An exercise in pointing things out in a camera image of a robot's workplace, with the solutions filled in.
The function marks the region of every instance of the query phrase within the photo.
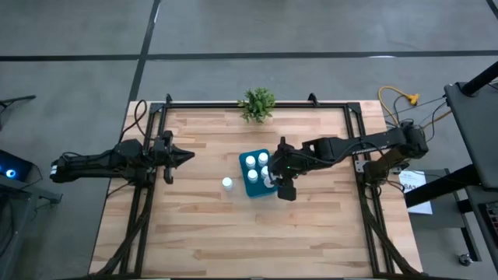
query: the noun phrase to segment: potted plant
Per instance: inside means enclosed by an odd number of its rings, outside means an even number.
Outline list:
[[[241,117],[249,122],[256,121],[263,123],[266,117],[272,117],[270,114],[275,106],[275,97],[266,88],[257,88],[254,91],[248,90],[245,93],[247,100],[238,100],[238,106],[242,108]]]

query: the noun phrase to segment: white bottle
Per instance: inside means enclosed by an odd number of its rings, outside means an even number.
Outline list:
[[[262,152],[258,156],[258,164],[263,167],[268,162],[268,154],[266,152]]]
[[[223,178],[221,184],[225,188],[225,191],[231,191],[233,189],[233,181],[229,177]]]
[[[247,172],[247,178],[253,184],[258,182],[258,172],[256,172],[256,170],[249,170],[249,172]]]
[[[267,176],[268,176],[268,167],[265,166],[261,168],[261,178],[266,179]]]
[[[270,180],[270,177],[266,177],[265,180],[263,181],[263,184],[265,184],[265,186],[267,188],[272,188],[274,187],[273,184],[272,184],[272,181]]]
[[[253,156],[248,156],[246,158],[246,166],[249,169],[254,169],[256,167],[256,159]]]

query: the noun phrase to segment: wheel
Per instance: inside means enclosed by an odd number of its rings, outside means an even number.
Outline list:
[[[463,266],[469,266],[472,264],[472,259],[469,254],[462,254],[458,257],[458,262]]]

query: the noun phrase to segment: wooden tabletop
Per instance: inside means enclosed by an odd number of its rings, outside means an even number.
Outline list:
[[[385,131],[378,101],[359,102],[366,133]],[[125,127],[133,122],[135,105]],[[354,118],[353,123],[358,135]],[[145,118],[140,125],[145,130]],[[350,158],[294,180],[292,202],[276,195],[250,199],[238,161],[242,152],[274,152],[280,136],[297,149],[314,138],[347,138],[342,110],[277,109],[264,124],[246,124],[233,109],[168,110],[166,129],[195,158],[173,171],[172,185],[158,176],[142,277],[371,276]],[[136,128],[127,138],[143,140]],[[224,177],[234,181],[231,192],[222,187]],[[112,180],[110,191],[123,183]],[[102,268],[125,238],[132,196],[133,187],[125,187],[107,199],[90,272]],[[421,271],[401,192],[383,186],[381,203],[389,237]],[[383,264],[378,241],[376,247]]]

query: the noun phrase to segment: teal tray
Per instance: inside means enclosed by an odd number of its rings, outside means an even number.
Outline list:
[[[242,169],[242,177],[244,179],[244,185],[246,187],[246,193],[249,198],[260,198],[265,195],[270,195],[273,194],[274,192],[277,191],[277,187],[271,187],[268,188],[265,186],[263,183],[263,180],[261,178],[261,167],[258,164],[258,156],[260,153],[266,152],[268,155],[268,158],[270,158],[270,152],[267,149],[260,149],[257,151],[252,151],[252,152],[245,152],[240,154],[239,156],[239,162],[240,162],[240,168]],[[258,182],[256,183],[251,183],[249,179],[247,178],[247,172],[249,172],[249,168],[246,166],[246,158],[248,156],[253,156],[256,159],[256,167],[254,170],[258,172]]]

